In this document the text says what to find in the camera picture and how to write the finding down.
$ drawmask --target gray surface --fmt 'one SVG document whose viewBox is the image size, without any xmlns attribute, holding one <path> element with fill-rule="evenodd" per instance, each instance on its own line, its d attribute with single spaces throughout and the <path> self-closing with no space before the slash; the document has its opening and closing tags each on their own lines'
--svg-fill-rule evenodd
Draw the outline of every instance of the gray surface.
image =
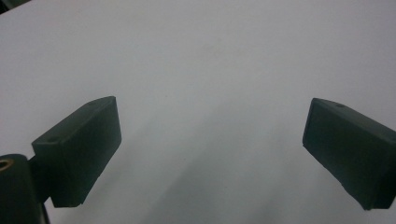
<svg viewBox="0 0 396 224">
<path fill-rule="evenodd" d="M 123 142 L 52 223 L 394 223 L 302 146 L 313 97 L 396 128 L 395 1 L 44 1 L 0 15 L 0 152 L 115 95 Z"/>
</svg>

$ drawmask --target screw hole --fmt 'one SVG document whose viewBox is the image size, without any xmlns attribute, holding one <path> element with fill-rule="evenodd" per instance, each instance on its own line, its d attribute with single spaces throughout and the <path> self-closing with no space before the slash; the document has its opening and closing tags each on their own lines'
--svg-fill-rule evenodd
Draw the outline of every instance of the screw hole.
<svg viewBox="0 0 396 224">
<path fill-rule="evenodd" d="M 49 138 L 49 142 L 57 142 L 60 139 L 59 136 L 52 136 L 51 138 Z"/>
<path fill-rule="evenodd" d="M 0 160 L 0 172 L 10 167 L 12 163 L 14 163 L 14 160 L 12 159 Z"/>
</svg>

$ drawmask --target white surface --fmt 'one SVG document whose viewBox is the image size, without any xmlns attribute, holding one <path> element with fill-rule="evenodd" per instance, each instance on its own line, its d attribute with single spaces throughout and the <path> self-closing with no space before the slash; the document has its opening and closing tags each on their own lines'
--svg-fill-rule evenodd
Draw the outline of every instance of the white surface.
<svg viewBox="0 0 396 224">
<path fill-rule="evenodd" d="M 394 223 L 302 146 L 313 97 L 396 128 L 396 2 L 35 0 L 0 16 L 0 152 L 117 96 L 123 141 L 52 223 Z"/>
</svg>

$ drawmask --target black block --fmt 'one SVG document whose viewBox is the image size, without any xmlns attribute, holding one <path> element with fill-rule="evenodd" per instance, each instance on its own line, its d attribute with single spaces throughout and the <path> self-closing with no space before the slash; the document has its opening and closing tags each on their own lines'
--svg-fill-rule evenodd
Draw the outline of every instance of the black block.
<svg viewBox="0 0 396 224">
<path fill-rule="evenodd" d="M 46 170 L 55 207 L 83 203 L 121 142 L 116 98 L 91 101 L 37 138 L 34 165 Z"/>
<path fill-rule="evenodd" d="M 335 102 L 313 99 L 304 147 L 365 210 L 396 194 L 396 132 Z"/>
</svg>

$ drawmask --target white background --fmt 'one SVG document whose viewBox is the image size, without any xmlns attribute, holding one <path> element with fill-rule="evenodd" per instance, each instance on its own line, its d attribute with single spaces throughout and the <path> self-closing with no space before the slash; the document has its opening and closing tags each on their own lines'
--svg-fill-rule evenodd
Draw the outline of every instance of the white background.
<svg viewBox="0 0 396 224">
<path fill-rule="evenodd" d="M 115 95 L 122 144 L 52 223 L 394 223 L 302 146 L 313 97 L 396 129 L 396 1 L 34 0 L 0 16 L 0 152 Z"/>
</svg>

